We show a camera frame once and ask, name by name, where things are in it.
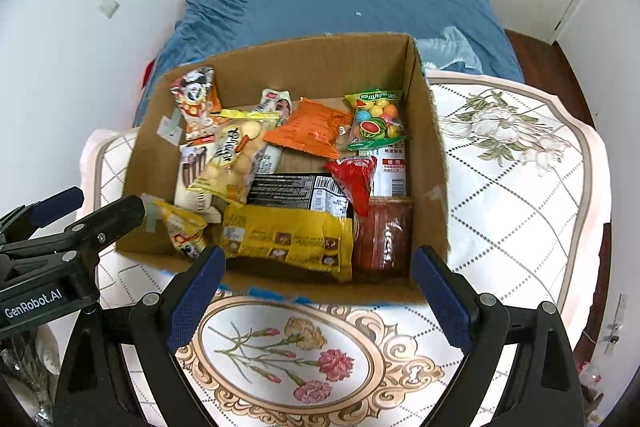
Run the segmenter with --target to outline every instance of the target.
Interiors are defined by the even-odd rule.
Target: wooden floor
[[[525,83],[556,95],[572,116],[594,126],[578,81],[558,43],[555,42],[550,46],[546,42],[519,33],[510,31],[506,33],[520,62]],[[607,301],[610,263],[611,224],[607,223],[600,247],[600,270],[593,305],[584,333],[574,349],[574,359],[578,367],[591,360],[593,355],[595,344],[592,339],[597,340]]]

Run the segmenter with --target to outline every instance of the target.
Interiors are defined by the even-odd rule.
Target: silver bolt
[[[556,306],[555,304],[553,304],[553,302],[544,301],[542,303],[542,309],[549,315],[553,315],[554,313],[556,313]]]
[[[485,306],[494,306],[494,304],[498,301],[491,293],[481,293],[480,294],[480,302]]]
[[[158,304],[160,300],[160,296],[157,293],[148,293],[142,298],[142,303],[145,306],[153,306],[154,304]]]
[[[64,261],[65,263],[68,263],[72,259],[75,259],[77,253],[78,252],[76,250],[69,250],[68,252],[63,253],[62,261]]]

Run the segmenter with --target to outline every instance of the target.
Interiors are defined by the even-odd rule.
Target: light switch
[[[116,0],[102,0],[100,6],[98,6],[98,10],[100,10],[107,19],[110,19],[119,7],[120,3]]]

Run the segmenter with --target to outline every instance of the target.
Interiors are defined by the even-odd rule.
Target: yellow snack package
[[[196,259],[207,246],[203,235],[207,220],[159,198],[152,203],[158,208],[174,248],[190,259]]]
[[[351,280],[353,220],[302,208],[230,204],[220,246],[225,256],[272,259]]]
[[[221,116],[225,115],[233,118],[219,125],[213,136],[190,144],[192,153],[200,155],[204,162],[187,188],[210,192],[225,201],[246,203],[266,148],[264,135],[275,127],[280,115],[238,110],[221,112]]]

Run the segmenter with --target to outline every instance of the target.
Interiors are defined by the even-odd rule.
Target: blue bed sheet
[[[345,32],[436,38],[448,26],[466,37],[484,74],[524,83],[489,0],[186,0],[184,17],[156,58],[136,112],[140,124],[163,73],[210,55],[268,41]],[[459,70],[458,64],[450,68]]]

